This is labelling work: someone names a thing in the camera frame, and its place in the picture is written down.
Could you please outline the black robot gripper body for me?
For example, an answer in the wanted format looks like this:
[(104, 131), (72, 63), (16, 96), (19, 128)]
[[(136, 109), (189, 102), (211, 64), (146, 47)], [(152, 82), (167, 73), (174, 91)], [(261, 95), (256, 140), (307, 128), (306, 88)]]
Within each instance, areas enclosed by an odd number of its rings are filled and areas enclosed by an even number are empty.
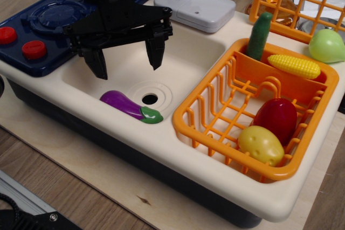
[(64, 27), (73, 52), (82, 48), (103, 49), (136, 43), (155, 34), (168, 40), (173, 34), (172, 9), (137, 4), (132, 0), (96, 0), (97, 9), (85, 18)]

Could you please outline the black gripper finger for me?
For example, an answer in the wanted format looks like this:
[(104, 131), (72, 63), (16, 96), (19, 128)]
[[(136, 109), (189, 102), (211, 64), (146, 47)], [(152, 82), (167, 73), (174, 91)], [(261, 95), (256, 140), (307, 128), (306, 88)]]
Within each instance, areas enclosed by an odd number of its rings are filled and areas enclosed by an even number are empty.
[(153, 70), (156, 70), (162, 65), (165, 50), (164, 36), (155, 34), (152, 38), (147, 39), (145, 42), (149, 63)]
[(93, 74), (103, 80), (108, 79), (104, 54), (100, 49), (82, 48), (81, 56)]

